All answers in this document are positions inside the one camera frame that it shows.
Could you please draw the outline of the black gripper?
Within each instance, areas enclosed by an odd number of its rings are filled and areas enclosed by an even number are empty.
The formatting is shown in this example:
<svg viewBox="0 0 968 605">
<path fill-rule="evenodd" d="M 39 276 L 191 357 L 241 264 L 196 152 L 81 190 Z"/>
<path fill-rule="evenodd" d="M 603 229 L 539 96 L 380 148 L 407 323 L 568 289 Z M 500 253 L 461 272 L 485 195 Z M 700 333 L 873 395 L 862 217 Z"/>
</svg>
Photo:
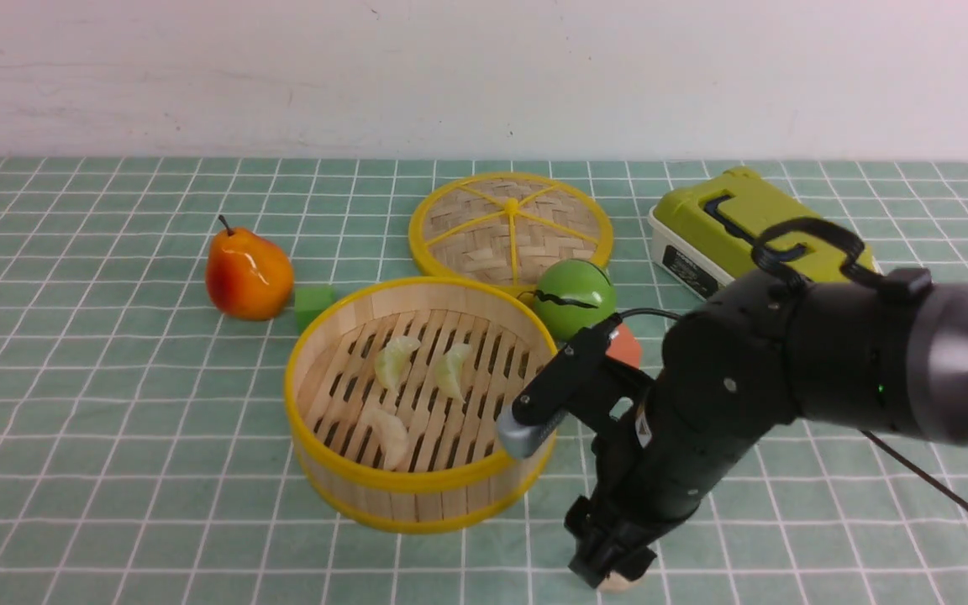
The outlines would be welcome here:
<svg viewBox="0 0 968 605">
<path fill-rule="evenodd" d="M 656 559 L 652 544 L 675 528 L 676 519 L 634 519 L 607 499 L 578 497 L 565 516 L 576 541 L 568 568 L 592 589 L 611 571 L 642 576 Z"/>
</svg>

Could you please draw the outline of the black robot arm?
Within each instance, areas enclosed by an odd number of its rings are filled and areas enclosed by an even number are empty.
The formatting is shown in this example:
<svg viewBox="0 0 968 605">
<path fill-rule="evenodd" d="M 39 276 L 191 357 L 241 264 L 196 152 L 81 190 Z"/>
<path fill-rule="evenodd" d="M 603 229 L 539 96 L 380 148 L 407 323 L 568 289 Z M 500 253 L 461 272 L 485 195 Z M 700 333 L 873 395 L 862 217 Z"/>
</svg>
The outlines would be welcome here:
<svg viewBox="0 0 968 605">
<path fill-rule="evenodd" d="M 597 481 L 565 520 L 570 571 L 596 588 L 637 581 L 650 545 L 687 521 L 770 430 L 806 420 L 968 447 L 968 283 L 896 269 L 882 287 L 752 272 L 684 315 L 650 378 L 606 352 L 611 317 L 561 360 L 587 362 L 581 393 L 603 421 Z"/>
</svg>

